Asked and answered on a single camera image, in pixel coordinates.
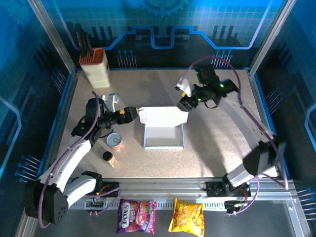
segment glass panel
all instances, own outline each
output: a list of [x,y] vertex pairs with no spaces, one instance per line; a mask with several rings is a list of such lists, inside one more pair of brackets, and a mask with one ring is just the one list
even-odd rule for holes
[[11,237],[69,72],[27,1],[1,1],[0,21],[0,230]]
[[111,68],[187,67],[206,55],[249,67],[283,0],[44,0],[79,66],[76,32]]
[[301,192],[306,218],[316,235],[316,2],[297,0],[258,78],[278,136],[284,137],[289,174]]

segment tin can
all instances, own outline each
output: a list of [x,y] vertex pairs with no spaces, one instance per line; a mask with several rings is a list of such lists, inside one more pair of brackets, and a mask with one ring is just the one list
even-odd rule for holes
[[120,151],[123,149],[122,137],[118,133],[112,133],[107,137],[107,144],[113,151]]

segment white cardboard box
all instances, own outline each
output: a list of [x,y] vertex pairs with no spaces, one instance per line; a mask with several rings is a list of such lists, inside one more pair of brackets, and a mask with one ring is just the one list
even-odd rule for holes
[[140,122],[145,124],[144,148],[147,150],[183,149],[183,124],[187,122],[188,114],[175,106],[140,108]]

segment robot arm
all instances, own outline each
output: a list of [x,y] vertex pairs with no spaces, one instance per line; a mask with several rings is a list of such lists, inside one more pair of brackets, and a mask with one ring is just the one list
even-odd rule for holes
[[277,145],[280,153],[283,153],[285,143],[279,142],[275,134],[270,131],[254,115],[245,102],[242,107],[238,100],[238,88],[230,80],[219,81],[212,65],[206,65],[196,70],[198,81],[203,86],[194,85],[193,90],[188,86],[188,80],[181,78],[176,84],[177,90],[184,91],[183,98],[177,107],[185,112],[195,109],[199,103],[213,100],[234,121],[245,136],[251,152],[243,158],[242,164],[232,172],[224,175],[223,182],[228,186],[227,192],[236,189],[240,185],[261,174],[268,168],[277,164],[277,155],[264,132]]
[[[72,131],[72,137],[65,148],[66,155],[60,156],[42,174],[38,180],[27,182],[24,189],[24,205],[26,215],[38,218],[40,194],[45,187],[42,202],[42,220],[59,224],[65,217],[69,206],[81,197],[89,193],[97,193],[103,187],[102,175],[86,171],[72,182],[69,178],[81,159],[91,150],[104,128],[110,128],[114,124],[130,123],[138,116],[135,107],[126,107],[124,110],[115,111],[114,103],[119,100],[118,94],[99,99],[99,107],[96,99],[90,99],[86,105],[86,114]],[[94,117],[99,114],[96,125],[82,141],[79,141],[87,131],[90,131]]]

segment speckled tabletop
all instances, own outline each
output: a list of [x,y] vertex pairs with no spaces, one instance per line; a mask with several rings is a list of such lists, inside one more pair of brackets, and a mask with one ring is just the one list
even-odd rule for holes
[[[137,70],[110,71],[109,88],[93,89],[84,73],[81,73],[63,133],[62,148],[68,143],[72,129],[85,113],[91,91],[98,95],[119,93],[116,109],[126,106],[175,106],[181,93],[174,89],[175,82],[185,70]],[[237,80],[231,70],[216,70],[221,80]],[[259,115],[245,70],[238,70],[241,79],[241,92],[244,101]],[[194,71],[187,78],[198,83]],[[122,151],[113,152],[118,162],[114,168],[104,163],[102,154],[109,150],[106,140],[99,139],[91,151],[84,156],[72,174],[94,171],[103,177],[221,177],[242,163],[249,151],[247,142],[231,118],[220,108],[210,110],[199,105],[189,113],[184,125],[185,147],[183,150],[145,150],[143,148],[144,125],[139,118],[130,124],[114,125],[124,142]],[[266,172],[276,176],[275,168]]]

